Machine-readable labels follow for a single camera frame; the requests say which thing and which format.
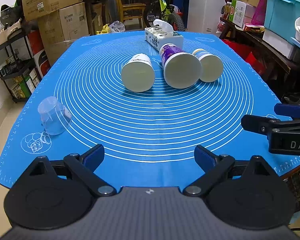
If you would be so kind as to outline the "light blue paper cup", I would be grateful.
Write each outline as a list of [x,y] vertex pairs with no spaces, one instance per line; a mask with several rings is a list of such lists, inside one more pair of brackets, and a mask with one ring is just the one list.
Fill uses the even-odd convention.
[[202,65],[202,74],[199,79],[203,82],[214,82],[218,80],[224,69],[221,59],[204,49],[196,49],[192,54]]

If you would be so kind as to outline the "white tissue box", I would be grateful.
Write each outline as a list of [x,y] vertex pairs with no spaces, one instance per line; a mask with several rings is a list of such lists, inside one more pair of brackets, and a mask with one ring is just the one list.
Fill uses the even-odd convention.
[[145,28],[145,40],[157,51],[167,43],[172,43],[178,48],[183,47],[184,37],[174,31],[169,23],[156,19],[153,24],[153,27]]

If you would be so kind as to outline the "green black bicycle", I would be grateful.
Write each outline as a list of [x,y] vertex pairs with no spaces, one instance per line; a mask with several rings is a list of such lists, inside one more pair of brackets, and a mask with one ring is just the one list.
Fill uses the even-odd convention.
[[143,19],[146,27],[153,27],[155,20],[162,20],[169,23],[175,31],[185,31],[182,19],[183,13],[173,0],[141,0],[146,5],[143,12]]

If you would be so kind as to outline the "lower cardboard box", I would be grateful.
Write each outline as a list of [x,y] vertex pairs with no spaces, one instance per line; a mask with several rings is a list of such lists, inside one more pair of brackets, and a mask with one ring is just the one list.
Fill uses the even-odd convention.
[[53,65],[79,38],[89,35],[85,3],[38,18],[38,28],[49,63]]

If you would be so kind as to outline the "teal plastic storage bin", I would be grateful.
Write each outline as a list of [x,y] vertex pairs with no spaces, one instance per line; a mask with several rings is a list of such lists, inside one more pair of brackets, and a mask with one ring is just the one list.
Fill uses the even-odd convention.
[[267,0],[264,27],[292,43],[295,20],[300,17],[300,0]]

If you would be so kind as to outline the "wooden chair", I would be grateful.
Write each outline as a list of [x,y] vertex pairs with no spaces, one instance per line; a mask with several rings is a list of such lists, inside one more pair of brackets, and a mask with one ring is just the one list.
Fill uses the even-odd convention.
[[143,3],[130,3],[123,4],[121,0],[115,0],[116,8],[119,13],[120,22],[124,23],[126,21],[131,21],[133,19],[138,19],[139,27],[145,28],[145,20],[143,19],[143,13],[146,9],[146,5]]

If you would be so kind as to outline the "blue silicone baking mat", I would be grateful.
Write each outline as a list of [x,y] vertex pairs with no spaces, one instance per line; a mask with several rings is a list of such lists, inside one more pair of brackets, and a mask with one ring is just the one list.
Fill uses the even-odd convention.
[[[105,158],[96,174],[122,186],[185,187],[202,175],[193,158],[202,145],[239,160],[264,157],[279,175],[300,156],[268,152],[265,136],[244,131],[246,114],[274,117],[279,102],[261,77],[213,35],[184,33],[183,49],[202,48],[223,61],[218,81],[174,89],[164,80],[159,53],[141,31],[83,37],[44,76],[16,119],[0,156],[0,184],[11,187],[34,158],[61,160],[96,144]],[[145,54],[155,72],[151,89],[137,93],[121,80],[122,67]],[[38,105],[54,96],[71,113],[59,135],[46,133]]]

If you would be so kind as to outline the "black metal shelf rack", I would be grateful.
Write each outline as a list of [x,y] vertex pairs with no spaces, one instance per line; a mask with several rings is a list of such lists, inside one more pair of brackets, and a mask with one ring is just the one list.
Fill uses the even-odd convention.
[[[19,40],[25,43],[27,59],[20,59],[13,49],[13,44]],[[26,32],[21,28],[14,29],[0,44],[0,79],[15,103],[26,102],[42,80]]]

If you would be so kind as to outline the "dark wooden side table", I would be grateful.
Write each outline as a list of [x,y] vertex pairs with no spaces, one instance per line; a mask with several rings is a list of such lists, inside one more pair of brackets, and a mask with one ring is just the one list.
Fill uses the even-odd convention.
[[220,18],[222,33],[220,39],[233,49],[270,87],[279,99],[300,97],[300,61],[289,60],[279,51],[262,40],[261,34],[236,28]]

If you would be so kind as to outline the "purple paper cup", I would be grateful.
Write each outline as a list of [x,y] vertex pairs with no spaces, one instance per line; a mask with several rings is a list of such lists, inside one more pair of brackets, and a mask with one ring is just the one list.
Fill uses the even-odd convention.
[[202,73],[200,61],[173,43],[166,43],[159,50],[166,83],[175,89],[194,85]]

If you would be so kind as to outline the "white paper cup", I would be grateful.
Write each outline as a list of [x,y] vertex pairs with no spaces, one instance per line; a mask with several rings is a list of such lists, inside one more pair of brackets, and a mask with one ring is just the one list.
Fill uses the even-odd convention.
[[124,86],[133,92],[141,93],[152,88],[155,72],[150,58],[145,54],[134,55],[121,69]]

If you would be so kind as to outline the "green white carton box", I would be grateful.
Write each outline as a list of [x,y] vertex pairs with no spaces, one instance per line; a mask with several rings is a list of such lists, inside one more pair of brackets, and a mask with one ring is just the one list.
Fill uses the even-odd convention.
[[256,7],[245,2],[232,0],[228,20],[240,28],[251,23]]

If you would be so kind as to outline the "yellow toy truck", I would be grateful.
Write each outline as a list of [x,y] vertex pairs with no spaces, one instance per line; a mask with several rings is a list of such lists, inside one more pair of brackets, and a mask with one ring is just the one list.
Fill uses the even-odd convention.
[[101,30],[95,31],[96,35],[101,35],[101,34],[109,34],[111,33],[111,29],[109,27],[109,24],[105,24]]

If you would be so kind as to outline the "white chest freezer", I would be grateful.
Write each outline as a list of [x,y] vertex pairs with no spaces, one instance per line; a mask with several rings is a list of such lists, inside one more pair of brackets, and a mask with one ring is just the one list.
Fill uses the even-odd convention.
[[187,30],[217,35],[225,0],[189,0]]

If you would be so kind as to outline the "clear plastic cup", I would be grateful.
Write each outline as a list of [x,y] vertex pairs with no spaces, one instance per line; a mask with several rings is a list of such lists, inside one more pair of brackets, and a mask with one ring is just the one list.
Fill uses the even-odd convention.
[[42,125],[49,135],[59,135],[70,125],[72,115],[70,111],[54,96],[45,98],[38,105],[38,113]]

